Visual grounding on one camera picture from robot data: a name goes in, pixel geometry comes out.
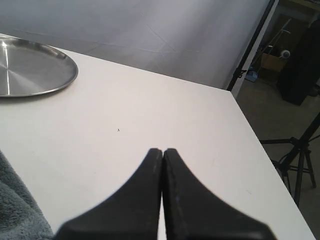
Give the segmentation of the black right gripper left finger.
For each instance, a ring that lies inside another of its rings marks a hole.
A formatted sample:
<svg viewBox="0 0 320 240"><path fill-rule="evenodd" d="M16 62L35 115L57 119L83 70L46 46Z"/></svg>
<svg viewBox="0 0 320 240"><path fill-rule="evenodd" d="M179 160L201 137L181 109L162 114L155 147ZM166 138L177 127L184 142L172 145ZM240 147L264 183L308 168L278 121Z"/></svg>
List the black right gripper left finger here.
<svg viewBox="0 0 320 240"><path fill-rule="evenodd" d="M151 148L134 174L105 201L65 222L56 240L155 240L163 153Z"/></svg>

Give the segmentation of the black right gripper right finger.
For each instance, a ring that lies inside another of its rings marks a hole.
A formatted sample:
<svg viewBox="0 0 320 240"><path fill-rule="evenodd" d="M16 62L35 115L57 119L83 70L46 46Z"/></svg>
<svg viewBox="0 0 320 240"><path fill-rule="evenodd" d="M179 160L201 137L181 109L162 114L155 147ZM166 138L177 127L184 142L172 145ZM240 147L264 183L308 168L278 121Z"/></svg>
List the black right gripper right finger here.
<svg viewBox="0 0 320 240"><path fill-rule="evenodd" d="M264 223L214 195L190 171L178 151L163 155L162 198L169 240L273 240Z"/></svg>

